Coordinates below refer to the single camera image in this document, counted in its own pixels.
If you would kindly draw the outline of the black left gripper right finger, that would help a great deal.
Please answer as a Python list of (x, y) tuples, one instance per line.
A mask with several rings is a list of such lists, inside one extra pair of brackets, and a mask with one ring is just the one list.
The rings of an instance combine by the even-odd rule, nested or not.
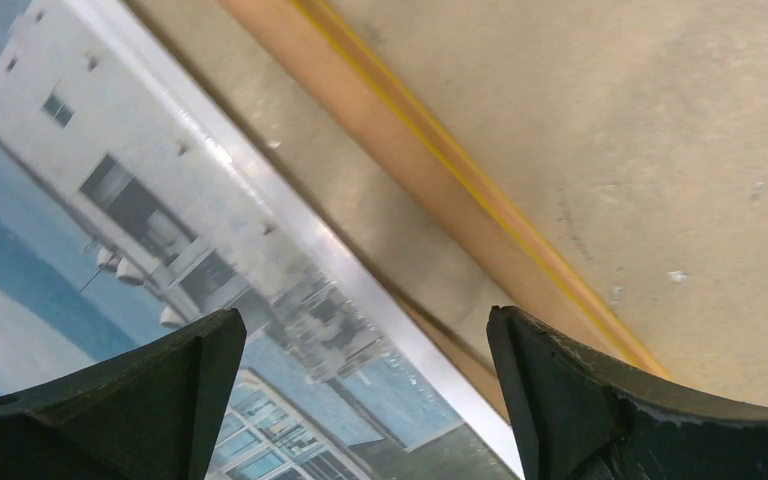
[(529, 479), (768, 479), (768, 407), (645, 372), (527, 312), (486, 327)]

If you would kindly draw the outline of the clear acrylic sheet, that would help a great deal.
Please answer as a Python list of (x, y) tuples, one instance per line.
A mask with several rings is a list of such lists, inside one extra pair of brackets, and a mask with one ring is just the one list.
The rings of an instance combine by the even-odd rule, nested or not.
[(523, 467), (495, 377), (414, 308), (406, 307), (297, 193), (165, 45), (122, 1), (70, 1), (68, 7), (206, 148), (211, 161), (299, 241), (317, 267), (401, 351), (517, 479)]

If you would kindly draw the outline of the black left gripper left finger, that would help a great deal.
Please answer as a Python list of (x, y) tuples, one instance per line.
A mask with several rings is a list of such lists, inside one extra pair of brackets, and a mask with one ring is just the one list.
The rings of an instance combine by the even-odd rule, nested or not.
[(0, 396), (0, 479), (202, 479), (247, 332), (210, 314), (154, 342)]

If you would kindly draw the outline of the yellow wooden picture frame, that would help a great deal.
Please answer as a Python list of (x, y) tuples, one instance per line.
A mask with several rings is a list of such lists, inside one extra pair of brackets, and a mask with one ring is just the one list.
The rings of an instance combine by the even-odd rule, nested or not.
[(225, 10), (520, 308), (650, 374), (667, 370), (325, 1)]

